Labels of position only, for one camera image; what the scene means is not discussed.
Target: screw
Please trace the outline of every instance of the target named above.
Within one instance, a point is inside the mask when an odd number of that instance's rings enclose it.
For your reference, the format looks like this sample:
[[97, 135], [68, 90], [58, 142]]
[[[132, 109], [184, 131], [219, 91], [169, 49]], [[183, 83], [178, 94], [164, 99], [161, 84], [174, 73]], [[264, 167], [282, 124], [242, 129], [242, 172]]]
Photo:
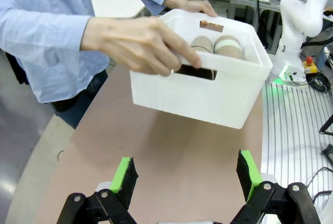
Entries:
[[268, 184], [268, 183], [264, 184], [264, 189], [265, 190], [270, 190], [271, 188], [272, 188], [272, 186], [270, 184]]
[[108, 196], [108, 192], [103, 192], [103, 193], [101, 194], [101, 196], [102, 196], [103, 198], [107, 197], [107, 196]]
[[292, 186], [293, 191], [300, 191], [300, 187], [297, 185]]

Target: brown cylinder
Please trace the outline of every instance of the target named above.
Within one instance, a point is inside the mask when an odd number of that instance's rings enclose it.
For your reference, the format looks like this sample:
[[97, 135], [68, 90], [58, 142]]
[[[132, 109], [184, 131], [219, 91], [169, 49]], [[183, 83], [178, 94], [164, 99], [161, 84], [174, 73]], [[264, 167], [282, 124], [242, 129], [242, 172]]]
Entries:
[[235, 59], [244, 59], [243, 50], [239, 41], [229, 35], [217, 39], [214, 44], [214, 53]]
[[192, 43], [191, 43], [191, 47], [195, 50], [195, 51], [204, 51], [204, 52], [210, 52], [211, 54], [213, 53], [213, 44], [210, 41], [209, 38], [205, 37], [205, 36], [199, 36], [196, 37]]

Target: dark pants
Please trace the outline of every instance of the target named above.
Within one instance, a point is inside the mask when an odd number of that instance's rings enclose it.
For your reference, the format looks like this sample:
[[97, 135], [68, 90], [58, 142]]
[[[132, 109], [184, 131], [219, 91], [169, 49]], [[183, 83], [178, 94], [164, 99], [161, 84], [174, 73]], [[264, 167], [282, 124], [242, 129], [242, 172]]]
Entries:
[[93, 80], [89, 83], [88, 88], [79, 93], [74, 105], [65, 111], [55, 111], [56, 115], [62, 118], [74, 129], [76, 129], [84, 113], [90, 106], [91, 102], [93, 101], [99, 89], [102, 87], [107, 78], [108, 74], [105, 70], [96, 74]]

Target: white plastic bin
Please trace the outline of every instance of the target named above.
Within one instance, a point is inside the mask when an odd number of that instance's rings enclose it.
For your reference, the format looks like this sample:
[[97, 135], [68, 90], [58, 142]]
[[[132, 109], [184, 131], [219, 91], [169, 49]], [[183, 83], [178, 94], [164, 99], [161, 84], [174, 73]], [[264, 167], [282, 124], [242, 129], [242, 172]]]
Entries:
[[[222, 35], [237, 38], [245, 60], [199, 52], [202, 67], [216, 70], [215, 80], [173, 73], [169, 77], [131, 71], [133, 103], [177, 115], [240, 129], [267, 79], [272, 63], [254, 28], [226, 18], [179, 9], [160, 17], [187, 43], [199, 35], [212, 43]], [[223, 25], [223, 32], [199, 27], [201, 20]], [[188, 64], [179, 56], [182, 63]]]

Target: light blue dress shirt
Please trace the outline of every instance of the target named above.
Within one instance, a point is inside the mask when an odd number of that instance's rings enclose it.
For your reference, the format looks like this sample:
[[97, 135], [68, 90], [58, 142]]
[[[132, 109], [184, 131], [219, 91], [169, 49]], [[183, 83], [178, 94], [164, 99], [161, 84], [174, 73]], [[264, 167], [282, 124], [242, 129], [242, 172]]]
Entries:
[[[164, 0], [142, 1], [153, 15], [163, 9]], [[91, 0], [0, 0], [0, 48], [18, 59], [40, 103], [74, 97], [107, 67], [106, 55], [79, 51], [91, 16]]]

